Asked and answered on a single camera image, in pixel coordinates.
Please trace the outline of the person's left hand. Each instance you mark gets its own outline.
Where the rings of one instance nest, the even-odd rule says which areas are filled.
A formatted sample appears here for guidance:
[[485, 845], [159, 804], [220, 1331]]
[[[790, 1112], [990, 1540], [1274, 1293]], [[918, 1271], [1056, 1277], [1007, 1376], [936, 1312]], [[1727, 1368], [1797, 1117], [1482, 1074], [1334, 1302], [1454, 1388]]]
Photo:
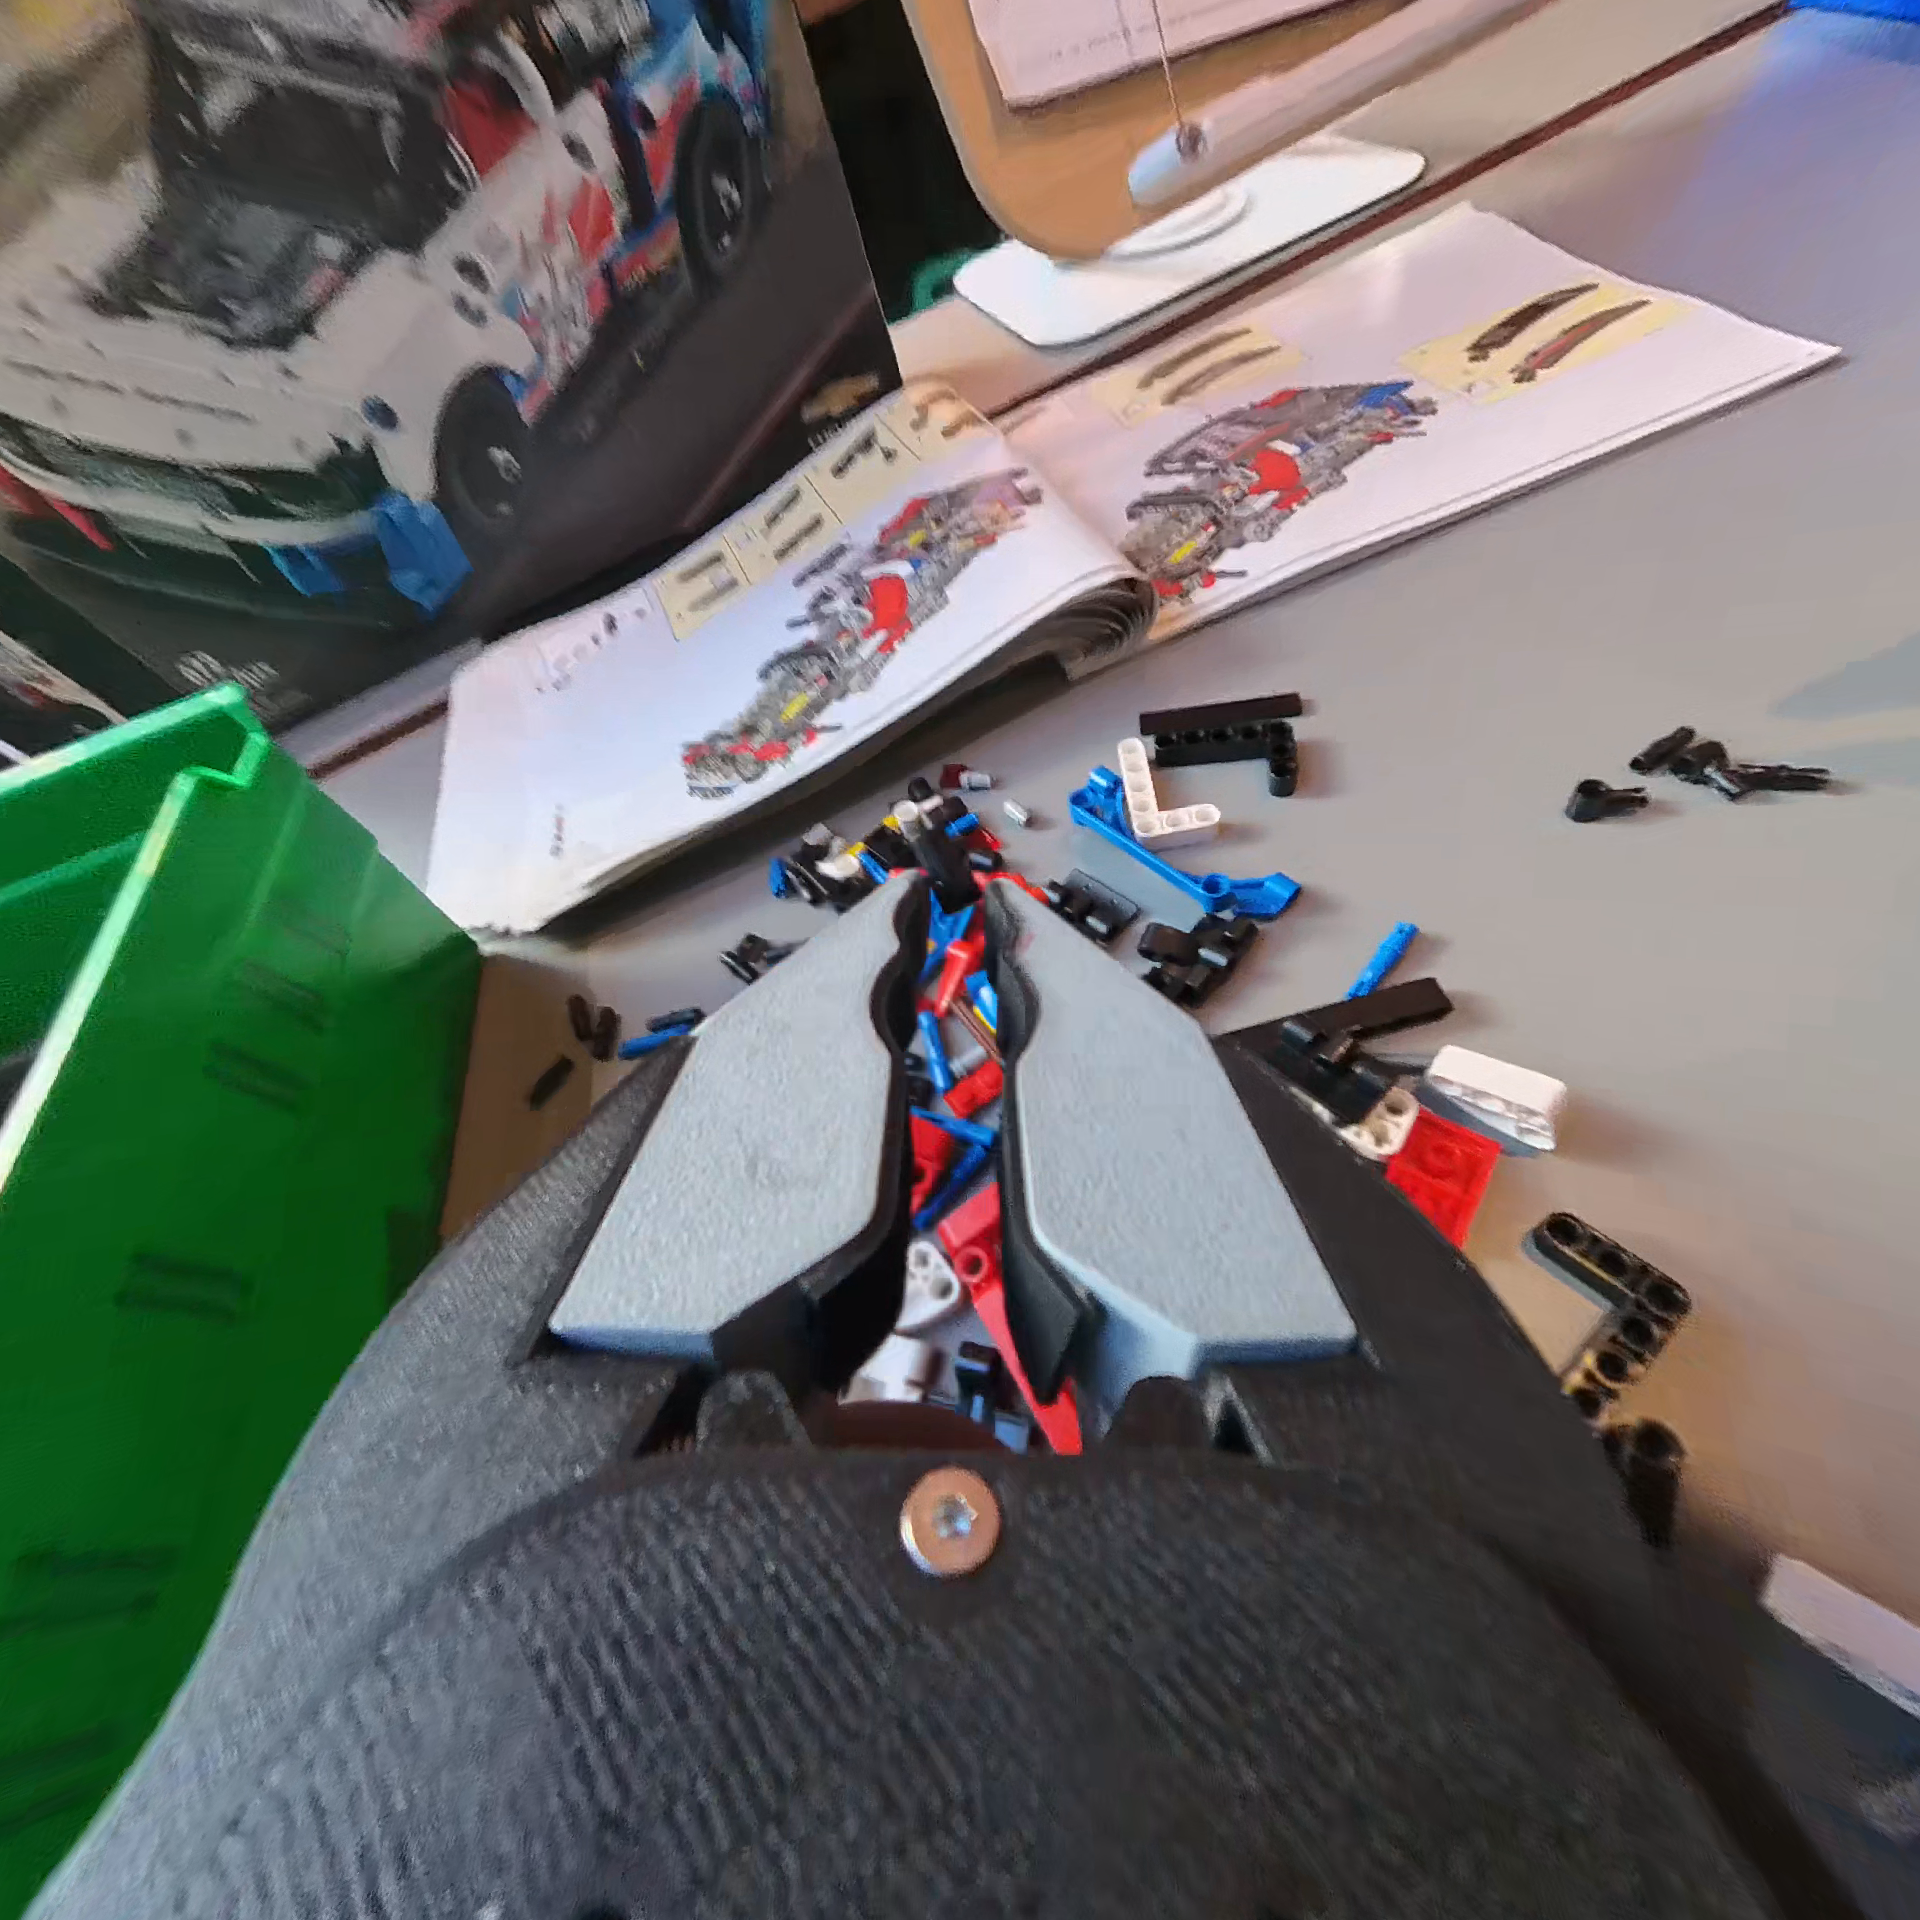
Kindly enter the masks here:
[[943, 1455], [1002, 1451], [992, 1426], [954, 1408], [918, 1400], [818, 1400], [806, 1408], [801, 1423], [821, 1448]]

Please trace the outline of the open instruction booklet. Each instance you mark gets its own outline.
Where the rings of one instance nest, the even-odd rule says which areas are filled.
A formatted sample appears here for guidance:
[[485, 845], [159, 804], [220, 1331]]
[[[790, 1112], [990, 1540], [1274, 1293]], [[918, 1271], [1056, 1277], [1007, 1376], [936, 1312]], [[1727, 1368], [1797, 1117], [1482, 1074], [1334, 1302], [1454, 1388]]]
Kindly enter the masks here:
[[540, 931], [1028, 660], [1084, 678], [1837, 356], [1454, 205], [1006, 423], [914, 381], [462, 668], [425, 894]]

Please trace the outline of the green storage bin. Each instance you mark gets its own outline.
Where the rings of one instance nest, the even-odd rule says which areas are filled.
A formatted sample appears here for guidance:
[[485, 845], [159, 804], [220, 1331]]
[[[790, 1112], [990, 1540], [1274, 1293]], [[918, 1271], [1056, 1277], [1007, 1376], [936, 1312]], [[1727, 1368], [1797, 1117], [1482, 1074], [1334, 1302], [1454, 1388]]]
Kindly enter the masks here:
[[480, 973], [237, 686], [4, 774], [4, 1915], [433, 1254]]

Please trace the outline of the white flat base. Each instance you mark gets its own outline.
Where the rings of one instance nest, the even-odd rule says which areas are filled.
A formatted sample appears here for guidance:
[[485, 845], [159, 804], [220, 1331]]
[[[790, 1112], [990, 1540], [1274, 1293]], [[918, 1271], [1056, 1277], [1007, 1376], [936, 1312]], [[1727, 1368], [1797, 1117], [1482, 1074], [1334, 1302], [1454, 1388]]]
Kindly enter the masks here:
[[1023, 344], [1088, 344], [1393, 198], [1423, 173], [1417, 151], [1316, 135], [1100, 256], [1054, 259], [1007, 238], [967, 260], [951, 288]]

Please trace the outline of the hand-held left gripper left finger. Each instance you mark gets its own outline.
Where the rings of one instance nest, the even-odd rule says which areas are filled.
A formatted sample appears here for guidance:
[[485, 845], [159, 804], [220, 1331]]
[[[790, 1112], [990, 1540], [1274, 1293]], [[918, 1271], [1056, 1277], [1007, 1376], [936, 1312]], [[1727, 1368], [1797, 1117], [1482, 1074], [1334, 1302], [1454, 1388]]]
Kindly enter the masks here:
[[890, 1334], [905, 1044], [928, 880], [863, 902], [666, 1051], [671, 1072], [546, 1317], [577, 1354], [842, 1388]]

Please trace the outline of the heap of black pins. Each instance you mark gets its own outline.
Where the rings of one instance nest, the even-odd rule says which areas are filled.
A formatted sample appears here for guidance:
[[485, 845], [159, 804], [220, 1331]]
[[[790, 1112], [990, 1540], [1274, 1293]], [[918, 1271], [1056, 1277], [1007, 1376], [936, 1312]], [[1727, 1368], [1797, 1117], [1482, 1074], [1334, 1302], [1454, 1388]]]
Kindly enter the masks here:
[[1561, 807], [1572, 824], [1605, 824], [1638, 818], [1655, 807], [1652, 781], [1665, 779], [1727, 804], [1760, 797], [1816, 795], [1837, 789], [1839, 776], [1829, 766], [1802, 760], [1742, 758], [1727, 746], [1693, 726], [1672, 726], [1638, 752], [1623, 767], [1633, 781], [1584, 776], [1572, 783]]

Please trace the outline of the pile of toy bricks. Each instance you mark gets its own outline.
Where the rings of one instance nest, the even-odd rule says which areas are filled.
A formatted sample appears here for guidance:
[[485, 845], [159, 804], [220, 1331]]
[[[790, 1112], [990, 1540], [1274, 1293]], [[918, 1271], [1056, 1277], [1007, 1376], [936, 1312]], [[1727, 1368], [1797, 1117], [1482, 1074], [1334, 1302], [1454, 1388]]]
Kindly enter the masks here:
[[[1614, 1381], [1600, 1376], [1551, 1388], [1454, 1242], [1333, 1135], [1333, 1125], [1368, 1119], [1393, 1095], [1393, 1079], [1380, 1074], [1364, 1043], [1429, 1024], [1450, 1007], [1429, 979], [1340, 998], [1225, 1039], [1208, 1035], [1351, 1310], [1359, 1333], [1356, 1351], [1223, 1367], [1191, 1382], [1148, 1378], [1125, 1398], [1078, 1398], [1069, 1382], [1041, 1398], [1023, 1376], [1002, 1310], [1002, 1067], [982, 901], [992, 880], [1010, 880], [1103, 952], [1126, 924], [1125, 901], [1084, 872], [1038, 888], [1010, 870], [975, 870], [965, 840], [949, 836], [938, 812], [905, 823], [901, 840], [914, 845], [912, 861], [876, 869], [852, 894], [840, 894], [836, 880], [826, 891], [842, 904], [839, 920], [893, 875], [928, 880], [928, 944], [916, 1022], [905, 1044], [912, 1187], [902, 1286], [908, 1243], [936, 1224], [960, 1229], [949, 1251], [954, 1267], [972, 1258], [975, 1242], [986, 1242], [990, 1300], [975, 1312], [997, 1328], [1000, 1359], [1028, 1388], [1030, 1413], [1060, 1408], [1069, 1414], [1062, 1436], [1045, 1443], [1065, 1466], [1041, 1470], [1045, 1479], [1062, 1480], [1077, 1495], [1113, 1490], [1126, 1514], [1144, 1514], [1150, 1502], [1148, 1492], [1135, 1492], [1137, 1483], [1162, 1480], [1167, 1495], [1160, 1502], [1192, 1511], [1192, 1527], [1208, 1538], [1226, 1527], [1226, 1485], [1264, 1471], [1268, 1479], [1308, 1477], [1353, 1498], [1413, 1504], [1498, 1543], [1498, 1551], [1512, 1559], [1610, 1551], [1625, 1546], [1629, 1528], [1650, 1549], [1670, 1546], [1684, 1463], [1672, 1434], [1656, 1423], [1596, 1429], [1592, 1408]], [[1289, 883], [1277, 875], [1273, 884], [1277, 891], [1248, 918], [1230, 910], [1233, 883], [1204, 880], [1204, 911], [1196, 924], [1142, 928], [1137, 951], [1144, 973], [1137, 979], [1197, 1022], [1192, 1010], [1255, 947], [1257, 920], [1270, 904], [1285, 902]], [[733, 996], [797, 948], [753, 948], [759, 973], [745, 975]], [[582, 1429], [590, 1411], [605, 1418], [610, 1436], [594, 1447], [580, 1436], [566, 1440], [575, 1480], [608, 1477], [616, 1461], [657, 1448], [656, 1436], [670, 1426], [670, 1413], [685, 1395], [696, 1411], [719, 1411], [722, 1388], [768, 1376], [774, 1413], [785, 1414], [836, 1390], [789, 1388], [762, 1372], [710, 1376], [693, 1367], [569, 1351], [546, 1333], [546, 1317], [580, 1243], [657, 1104], [671, 1072], [666, 1051], [688, 1043], [710, 1014], [662, 1016], [631, 1039], [628, 1053], [638, 1064], [615, 1101], [622, 1115], [612, 1135], [616, 1152], [582, 1198], [566, 1205], [560, 1251], [543, 1271], [535, 1320], [516, 1348], [516, 1405], [532, 1411], [535, 1390], [546, 1391], [540, 1418], [543, 1440], [560, 1440], [562, 1419]]]

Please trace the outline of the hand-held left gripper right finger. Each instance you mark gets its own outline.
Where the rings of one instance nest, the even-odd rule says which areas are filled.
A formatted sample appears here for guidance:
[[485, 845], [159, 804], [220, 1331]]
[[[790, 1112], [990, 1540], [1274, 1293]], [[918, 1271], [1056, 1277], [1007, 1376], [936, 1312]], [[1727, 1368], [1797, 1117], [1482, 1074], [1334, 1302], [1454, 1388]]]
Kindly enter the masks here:
[[1351, 1354], [1357, 1328], [1208, 1034], [1010, 880], [982, 898], [1002, 1310], [1049, 1400]]

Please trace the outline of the printed instruction sheet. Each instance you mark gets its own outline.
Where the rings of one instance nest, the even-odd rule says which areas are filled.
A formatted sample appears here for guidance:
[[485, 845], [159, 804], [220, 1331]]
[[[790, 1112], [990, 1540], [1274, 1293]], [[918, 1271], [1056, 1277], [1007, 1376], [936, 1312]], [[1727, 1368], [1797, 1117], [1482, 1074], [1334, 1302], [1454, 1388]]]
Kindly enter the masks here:
[[1162, 56], [1320, 13], [1330, 2], [968, 2], [974, 35], [1010, 108], [1038, 108]]

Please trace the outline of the dark flat box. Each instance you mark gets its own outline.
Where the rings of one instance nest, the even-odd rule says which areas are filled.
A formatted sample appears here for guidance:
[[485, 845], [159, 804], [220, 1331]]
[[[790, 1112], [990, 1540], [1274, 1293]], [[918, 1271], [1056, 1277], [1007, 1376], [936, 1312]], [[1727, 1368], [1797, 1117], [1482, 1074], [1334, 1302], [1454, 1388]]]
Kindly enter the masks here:
[[793, 5], [4, 5], [4, 766], [269, 728], [897, 387]]

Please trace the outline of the brown display board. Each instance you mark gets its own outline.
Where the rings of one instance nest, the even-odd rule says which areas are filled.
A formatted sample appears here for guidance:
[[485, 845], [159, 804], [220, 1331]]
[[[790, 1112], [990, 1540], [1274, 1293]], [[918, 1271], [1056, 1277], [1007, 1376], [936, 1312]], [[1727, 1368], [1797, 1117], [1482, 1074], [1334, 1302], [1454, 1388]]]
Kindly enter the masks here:
[[1334, 5], [1010, 106], [972, 5], [902, 5], [951, 144], [997, 228], [1096, 256], [1298, 141], [1401, 138], [1447, 186], [1773, 24], [1785, 5]]

